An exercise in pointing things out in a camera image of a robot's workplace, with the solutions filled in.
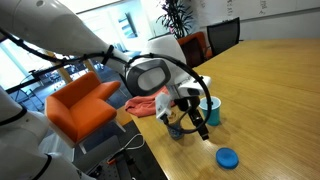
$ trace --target blue bottle cap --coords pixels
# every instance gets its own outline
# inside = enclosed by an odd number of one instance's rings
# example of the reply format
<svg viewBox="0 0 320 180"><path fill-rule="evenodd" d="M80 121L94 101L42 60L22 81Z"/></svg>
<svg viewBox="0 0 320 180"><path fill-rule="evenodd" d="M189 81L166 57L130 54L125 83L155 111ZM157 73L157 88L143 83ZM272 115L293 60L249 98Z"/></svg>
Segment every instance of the blue bottle cap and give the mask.
<svg viewBox="0 0 320 180"><path fill-rule="evenodd" d="M238 166L237 154L230 148L220 148L216 153L218 164L225 169L234 169Z"/></svg>

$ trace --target white wall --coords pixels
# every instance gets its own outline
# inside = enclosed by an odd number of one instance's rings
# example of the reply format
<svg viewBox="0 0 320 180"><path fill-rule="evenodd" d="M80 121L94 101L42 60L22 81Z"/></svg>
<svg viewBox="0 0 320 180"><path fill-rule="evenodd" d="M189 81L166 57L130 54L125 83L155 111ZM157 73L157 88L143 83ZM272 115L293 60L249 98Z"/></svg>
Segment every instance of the white wall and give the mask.
<svg viewBox="0 0 320 180"><path fill-rule="evenodd" d="M18 46L15 46L10 40L6 40L0 44L0 52L0 85L4 89L12 88L19 85L20 83L24 83L28 80L33 79L33 77L30 76L30 73L27 72L27 62L24 63L24 61L31 61L31 64L34 64L35 61L32 61L28 57L25 50ZM29 86L24 87L23 91L28 91L29 89L34 90L39 86L40 83L33 83Z"/></svg>
<svg viewBox="0 0 320 180"><path fill-rule="evenodd" d="M146 46L148 39L153 36L147 16L140 1L125 0L121 3L111 6L109 9L111 18L114 20L114 24L118 25L120 25L117 22L118 18L122 17L124 13L130 13L138 37L130 39L126 38L122 33L120 26L118 27L118 31L121 31L120 36L127 50L140 51L143 49Z"/></svg>
<svg viewBox="0 0 320 180"><path fill-rule="evenodd" d="M140 0L140 2L141 2L141 5L144 9L145 15L148 19L149 27L152 31L153 37L169 32L169 30L165 29L162 26L161 20L156 22L158 17L165 13L165 11L162 10L160 6L158 6L158 1L156 1L156 0Z"/></svg>
<svg viewBox="0 0 320 180"><path fill-rule="evenodd" d="M240 39L287 38L320 38L320 8L240 22Z"/></svg>

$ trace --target chair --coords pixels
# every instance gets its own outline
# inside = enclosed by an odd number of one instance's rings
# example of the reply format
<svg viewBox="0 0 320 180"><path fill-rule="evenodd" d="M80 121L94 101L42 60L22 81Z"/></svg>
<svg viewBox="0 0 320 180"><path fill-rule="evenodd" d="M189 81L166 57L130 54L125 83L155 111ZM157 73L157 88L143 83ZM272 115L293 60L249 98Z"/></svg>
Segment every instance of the chair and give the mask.
<svg viewBox="0 0 320 180"><path fill-rule="evenodd" d="M113 121L115 108L105 100L120 87L119 81L101 83L88 72L46 98L45 114L53 130L71 147L85 154L85 139L104 124Z"/></svg>
<svg viewBox="0 0 320 180"><path fill-rule="evenodd" d="M207 26L208 40L215 55L239 43L240 18Z"/></svg>
<svg viewBox="0 0 320 180"><path fill-rule="evenodd" d="M33 106L38 110L41 111L42 109L38 108L36 103L32 100L32 97L36 97L38 101L40 102L41 106L44 105L44 103L41 101L41 99L34 93L31 89L29 89L27 92L23 90L18 90L10 94L11 98L19 103L21 106L24 106L26 109L28 108L29 104L28 102L31 102Z"/></svg>
<svg viewBox="0 0 320 180"><path fill-rule="evenodd" d="M188 42L180 45L184 56L186 57L186 63L191 68L197 67L205 62L202 48L197 38L193 38Z"/></svg>
<svg viewBox="0 0 320 180"><path fill-rule="evenodd" d="M51 76L51 73L45 73L39 76L40 83L42 86L46 86L50 84L50 82L52 82L52 80L50 79L50 76Z"/></svg>
<svg viewBox="0 0 320 180"><path fill-rule="evenodd" d="M50 81L53 83L54 91L56 91L59 88L59 86L63 84L61 82L62 78L57 71L51 72L49 78L50 78Z"/></svg>
<svg viewBox="0 0 320 180"><path fill-rule="evenodd" d="M81 72L81 71L85 71L86 73L88 72L88 69L87 69L87 67L84 65L83 62L78 63L78 64L75 64L74 66L75 66L75 69L76 69L77 73L79 73L79 72Z"/></svg>
<svg viewBox="0 0 320 180"><path fill-rule="evenodd" d="M210 49L210 46L207 46L206 39L205 39L204 33L202 31L190 34L190 35L188 35L186 37L183 37L183 38L180 38L180 39L177 39L177 41L181 46L182 44L185 44L185 43L187 43L188 41L190 41L191 39L194 39L194 38L198 39L199 44L200 44L200 46L202 48L202 51L203 51L205 59L209 60L210 58L212 58L212 56L213 56L212 55L212 51Z"/></svg>
<svg viewBox="0 0 320 180"><path fill-rule="evenodd" d="M74 65L67 65L64 68L68 72L68 74L71 77L71 79L73 80L74 79L74 74L77 73L76 67Z"/></svg>
<svg viewBox="0 0 320 180"><path fill-rule="evenodd" d="M104 65L102 65L100 62L96 61L96 60L91 60L93 67L96 70L103 70L104 69Z"/></svg>

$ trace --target orange chair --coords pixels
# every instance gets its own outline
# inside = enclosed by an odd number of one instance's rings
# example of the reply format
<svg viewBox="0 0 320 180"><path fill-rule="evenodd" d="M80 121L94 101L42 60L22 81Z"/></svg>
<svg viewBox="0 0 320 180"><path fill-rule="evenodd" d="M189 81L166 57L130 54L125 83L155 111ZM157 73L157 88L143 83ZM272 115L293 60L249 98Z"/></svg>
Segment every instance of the orange chair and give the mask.
<svg viewBox="0 0 320 180"><path fill-rule="evenodd" d="M186 64L191 67L197 67L206 61L202 48L197 38L180 45L184 56L186 57Z"/></svg>
<svg viewBox="0 0 320 180"><path fill-rule="evenodd" d="M190 34L186 37L178 39L177 41L180 45L182 45L182 44L185 44L188 41L192 40L193 38L198 39L199 44L200 44L202 51L204 53L205 59L209 60L210 58L212 58L213 54L212 54L211 48L210 48L210 46L209 47L207 46L206 39L205 39L204 33L202 31L196 32L194 34Z"/></svg>
<svg viewBox="0 0 320 180"><path fill-rule="evenodd" d="M94 72L88 72L46 98L45 114L53 130L71 147L79 145L107 122L115 122L115 108L105 102L120 82L101 83Z"/></svg>

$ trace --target black cable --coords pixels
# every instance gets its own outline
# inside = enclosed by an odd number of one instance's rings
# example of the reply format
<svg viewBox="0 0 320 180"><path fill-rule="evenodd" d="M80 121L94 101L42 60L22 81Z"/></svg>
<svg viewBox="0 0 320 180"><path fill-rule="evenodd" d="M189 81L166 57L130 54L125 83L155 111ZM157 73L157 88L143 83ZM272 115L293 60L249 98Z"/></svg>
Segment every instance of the black cable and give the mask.
<svg viewBox="0 0 320 180"><path fill-rule="evenodd" d="M181 121L184 118L184 116L186 116L191 111L191 109L192 109L192 106L189 106L188 109L182 114L182 116L179 117L177 121Z"/></svg>
<svg viewBox="0 0 320 180"><path fill-rule="evenodd" d="M207 105L208 105L208 112L207 112L207 116L205 117L205 120L199 125L197 126L195 129L183 129L181 127L181 129L176 128L171 126L170 124L166 124L166 126L168 126L169 128L178 131L180 133L183 134L191 134L194 133L196 131L198 131L200 129L200 127L204 126L206 124L206 122L209 120L210 114L211 114L211 108L212 108L212 102L211 102L211 97L210 97L210 92L206 86L206 84L203 82L202 78L189 66L187 66L186 64L184 64L183 62L171 57L171 56L167 56L167 55L162 55L162 54L145 54L145 55L138 55L133 57L129 62L128 65L132 64L135 60L139 59L139 58L161 58L167 61L170 61L171 63L175 64L176 66L178 66L179 68L181 68L182 70L184 70L186 73L188 73L190 76L192 76L202 87L206 99L207 99Z"/></svg>
<svg viewBox="0 0 320 180"><path fill-rule="evenodd" d="M21 106L21 111L14 115L13 117L10 117L8 119L5 119L5 120L1 120L0 121L0 126L3 126L3 125L6 125L6 124L9 124L9 123L12 123L16 120L19 120L20 118L22 118L25 114L27 114L28 110L24 107L24 106Z"/></svg>
<svg viewBox="0 0 320 180"><path fill-rule="evenodd" d="M25 78L23 78L23 79L20 81L19 84L22 84L22 82L23 82L25 79L28 79L30 76L32 76L32 74L29 74L28 76L26 76ZM16 95L16 97L15 97L15 99L14 99L15 101L18 99L19 93L20 93L20 91L17 92L17 95Z"/></svg>
<svg viewBox="0 0 320 180"><path fill-rule="evenodd" d="M51 61L51 62L61 62L61 63L71 63L71 62L81 62L81 61L84 61L86 59L90 59L90 58L93 58L93 57L104 57L106 56L106 54L104 52L102 53L91 53L91 54L85 54L83 55L82 57L79 57L79 58L73 58L73 59L69 59L69 60L66 60L65 58L64 59L58 59L58 58L55 58L55 57L51 57L51 56L48 56L46 54L42 54L30 47L28 47L27 45L25 45L23 43L23 40L21 39L16 39L14 38L12 35L10 35L9 33L7 33L6 31L2 30L0 28L0 32L5 35L8 39L10 39L12 42L14 42L17 46L27 50L28 52L42 58L42 59L45 59L45 60L48 60L48 61ZM199 125L197 126L195 129L178 129L178 128L175 128L175 127L172 127L170 125L167 124L168 127L170 127L171 129L174 129L178 132L181 132L181 133L185 133L185 134L190 134L190 133L193 133L193 132L196 132L200 129L200 127L202 127L203 125L205 125L205 123L208 121L209 117L210 117L210 114L211 114L211 98L210 98L210 93L209 93L209 90L207 88L207 86L205 85L205 83L203 82L202 78L193 70L191 69L189 66L187 66L186 64L182 63L181 61L173 58L173 57L170 57L170 56L167 56L167 55L160 55L160 54L153 54L153 53L149 53L149 54L146 54L146 55L138 55L138 56L135 56L133 57L128 63L126 61L124 61L123 59L121 58L118 58L116 56L114 56L113 54L111 54L112 57L110 58L113 58L115 60L118 60L119 62L125 64L125 67L128 68L130 67L129 65L131 63L133 63L135 60L139 59L139 58L161 58L161 59L165 59L165 60L168 60L170 61L171 63L175 64L176 66L178 66L179 68L181 68L182 70L184 70L185 72L187 72L190 76L192 76L202 87L202 89L204 90L204 93L205 93L205 96L207 98L207 104L208 104L208 112L207 112L207 116L205 118L205 120Z"/></svg>
<svg viewBox="0 0 320 180"><path fill-rule="evenodd" d="M43 175L43 173L46 172L46 170L48 169L48 167L51 163L51 160L52 160L52 156L50 154L46 154L46 155L48 157L46 163L44 164L44 166L42 167L40 172L34 178L32 178L32 180L39 179Z"/></svg>
<svg viewBox="0 0 320 180"><path fill-rule="evenodd" d="M55 57L48 56L46 54L42 54L42 53L30 48L29 46L27 46L26 44L23 43L23 40L14 38L11 34L7 33L6 31L4 31L1 28L0 28L0 32L3 35L5 35L8 39L10 39L13 43L15 43L17 46L23 48L24 50L26 50L26 51L28 51L28 52L30 52L30 53L32 53L32 54L44 59L44 60L50 61L50 62L55 62L55 63L56 62L61 62L61 63L71 64L73 62L81 62L81 61L84 61L84 60L87 60L87 59L90 59L90 58L94 58L94 57L106 58L106 56L110 55L110 53L100 52L100 53L85 54L82 57L72 58L72 59L69 59L69 60L67 60L66 58L58 59L58 58L55 58ZM123 59L118 58L118 57L114 56L113 54L111 54L110 57L107 57L107 58L112 58L112 59L118 60L119 62L121 62L123 64L127 63Z"/></svg>

